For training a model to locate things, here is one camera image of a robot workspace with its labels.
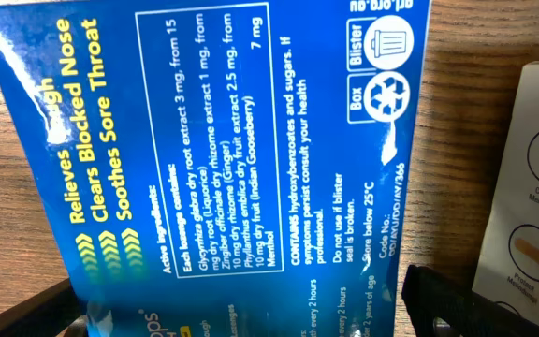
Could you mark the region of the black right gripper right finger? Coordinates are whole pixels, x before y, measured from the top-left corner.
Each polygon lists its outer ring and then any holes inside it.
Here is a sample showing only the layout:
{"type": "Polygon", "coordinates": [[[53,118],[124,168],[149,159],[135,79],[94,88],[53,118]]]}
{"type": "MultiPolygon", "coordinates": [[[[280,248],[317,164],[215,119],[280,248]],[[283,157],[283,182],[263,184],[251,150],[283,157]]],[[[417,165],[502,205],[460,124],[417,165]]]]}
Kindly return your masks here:
{"type": "Polygon", "coordinates": [[[401,297],[417,337],[539,337],[539,326],[423,266],[408,267],[401,297]]]}

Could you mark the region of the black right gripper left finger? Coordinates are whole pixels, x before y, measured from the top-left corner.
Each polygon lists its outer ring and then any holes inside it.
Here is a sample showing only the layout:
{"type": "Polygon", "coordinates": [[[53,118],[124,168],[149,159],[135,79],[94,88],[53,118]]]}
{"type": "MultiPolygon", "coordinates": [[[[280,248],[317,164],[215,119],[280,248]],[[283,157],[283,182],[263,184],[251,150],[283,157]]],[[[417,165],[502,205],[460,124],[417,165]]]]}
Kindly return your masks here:
{"type": "Polygon", "coordinates": [[[68,279],[0,314],[0,337],[58,336],[83,310],[68,279]]]}

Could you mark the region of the white plaster box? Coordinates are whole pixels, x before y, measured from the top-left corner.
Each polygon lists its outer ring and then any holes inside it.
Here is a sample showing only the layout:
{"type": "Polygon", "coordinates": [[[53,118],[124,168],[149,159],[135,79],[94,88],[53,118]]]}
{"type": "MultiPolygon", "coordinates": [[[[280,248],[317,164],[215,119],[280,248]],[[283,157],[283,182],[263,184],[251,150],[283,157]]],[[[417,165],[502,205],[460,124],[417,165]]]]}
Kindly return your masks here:
{"type": "Polygon", "coordinates": [[[520,74],[473,291],[539,326],[539,61],[520,74]]]}

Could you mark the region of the blue lozenge box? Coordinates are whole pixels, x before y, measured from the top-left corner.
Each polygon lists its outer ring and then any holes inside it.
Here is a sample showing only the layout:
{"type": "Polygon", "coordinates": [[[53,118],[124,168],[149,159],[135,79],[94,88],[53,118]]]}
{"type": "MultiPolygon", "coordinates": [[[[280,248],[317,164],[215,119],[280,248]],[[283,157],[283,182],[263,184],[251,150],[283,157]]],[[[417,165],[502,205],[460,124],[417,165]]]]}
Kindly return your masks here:
{"type": "Polygon", "coordinates": [[[92,336],[389,336],[431,4],[0,6],[92,336]]]}

